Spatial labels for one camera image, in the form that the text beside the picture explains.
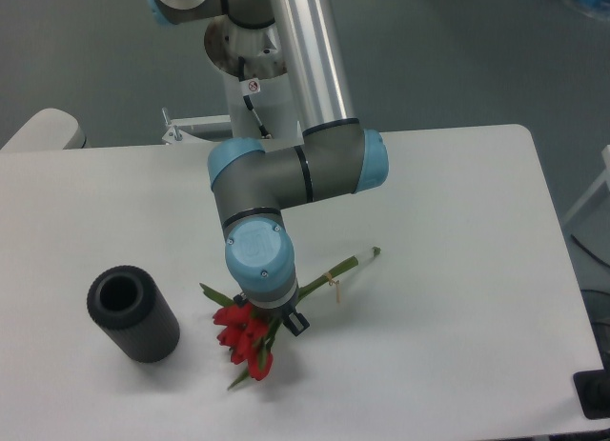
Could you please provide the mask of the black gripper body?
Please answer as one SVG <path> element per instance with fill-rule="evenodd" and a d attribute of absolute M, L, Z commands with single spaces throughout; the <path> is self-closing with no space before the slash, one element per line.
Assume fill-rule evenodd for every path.
<path fill-rule="evenodd" d="M 255 301 L 251 297 L 247 297 L 246 301 L 254 307 L 256 312 L 266 315 L 281 317 L 286 312 L 295 308 L 298 299 L 298 289 L 292 290 L 281 299 L 272 302 Z"/>

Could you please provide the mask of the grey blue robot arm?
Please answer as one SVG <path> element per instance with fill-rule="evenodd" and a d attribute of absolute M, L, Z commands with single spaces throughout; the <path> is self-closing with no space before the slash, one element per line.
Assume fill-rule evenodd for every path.
<path fill-rule="evenodd" d="M 176 26 L 205 20 L 205 51 L 225 79 L 232 137 L 208 159 L 238 304 L 293 334 L 295 251 L 282 212 L 380 186 L 389 159 L 361 127 L 350 97 L 330 0 L 148 0 Z"/>

